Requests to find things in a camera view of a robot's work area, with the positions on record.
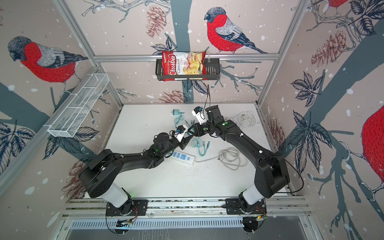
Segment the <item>teal charger adapter far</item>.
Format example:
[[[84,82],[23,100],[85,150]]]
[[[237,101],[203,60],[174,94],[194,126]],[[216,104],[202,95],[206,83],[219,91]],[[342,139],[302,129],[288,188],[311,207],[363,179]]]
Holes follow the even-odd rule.
[[[184,113],[184,112],[181,112],[181,111],[178,110],[178,109],[173,109],[173,110],[171,111],[171,114],[172,114],[173,116],[181,116],[183,113]]]

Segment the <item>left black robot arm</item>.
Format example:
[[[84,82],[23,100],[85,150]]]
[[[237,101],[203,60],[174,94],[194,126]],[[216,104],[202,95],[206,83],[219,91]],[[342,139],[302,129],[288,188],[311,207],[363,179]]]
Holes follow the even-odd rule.
[[[153,169],[166,158],[173,155],[177,148],[184,149],[195,134],[184,126],[168,133],[154,136],[153,144],[147,150],[135,154],[114,153],[110,149],[100,152],[78,174],[84,190],[91,198],[107,201],[107,213],[116,211],[117,216],[139,215],[131,195],[114,183],[123,172],[136,169]]]

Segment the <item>red cassava chips bag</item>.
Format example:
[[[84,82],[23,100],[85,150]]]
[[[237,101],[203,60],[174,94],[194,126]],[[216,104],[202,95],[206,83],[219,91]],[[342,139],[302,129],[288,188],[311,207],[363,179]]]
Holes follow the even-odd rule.
[[[163,81],[185,80],[184,75],[205,75],[206,52],[171,52],[162,51]]]

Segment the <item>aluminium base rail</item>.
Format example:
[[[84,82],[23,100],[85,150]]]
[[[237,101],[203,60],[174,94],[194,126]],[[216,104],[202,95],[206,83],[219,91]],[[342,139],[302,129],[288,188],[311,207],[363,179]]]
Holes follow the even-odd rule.
[[[63,228],[120,233],[125,230],[243,228],[277,217],[298,217],[303,222],[311,216],[305,199],[293,196],[260,201],[251,213],[243,212],[237,199],[226,198],[138,198],[133,203],[135,210],[123,216],[100,199],[73,200],[61,217]]]

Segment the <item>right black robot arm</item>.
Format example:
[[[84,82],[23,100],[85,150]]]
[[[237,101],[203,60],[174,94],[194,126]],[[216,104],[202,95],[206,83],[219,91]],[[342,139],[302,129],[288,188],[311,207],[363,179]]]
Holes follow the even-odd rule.
[[[232,120],[226,120],[219,107],[196,107],[192,115],[198,120],[191,126],[192,134],[201,137],[216,136],[233,145],[255,167],[254,183],[239,194],[238,204],[248,214],[257,209],[257,203],[271,198],[290,183],[286,160],[279,152],[271,152],[248,137]]]

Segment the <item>black wall basket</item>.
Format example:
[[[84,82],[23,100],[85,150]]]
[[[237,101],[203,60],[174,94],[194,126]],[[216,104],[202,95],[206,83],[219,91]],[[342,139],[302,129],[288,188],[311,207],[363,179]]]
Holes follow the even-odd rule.
[[[164,68],[162,66],[162,60],[157,59],[155,74],[159,81],[168,81],[169,79],[174,79],[176,81],[181,80],[202,80],[202,81],[213,81],[220,78],[221,69],[220,69],[220,59],[219,58],[209,58],[205,59],[204,65],[206,67],[205,75],[165,75]]]

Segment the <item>white blue power strip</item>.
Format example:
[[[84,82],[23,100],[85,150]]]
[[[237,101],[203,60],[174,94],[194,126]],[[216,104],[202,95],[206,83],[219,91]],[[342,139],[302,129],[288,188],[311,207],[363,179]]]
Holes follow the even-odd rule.
[[[174,151],[173,154],[170,156],[170,159],[179,161],[190,166],[192,166],[195,162],[195,156],[180,151]]]

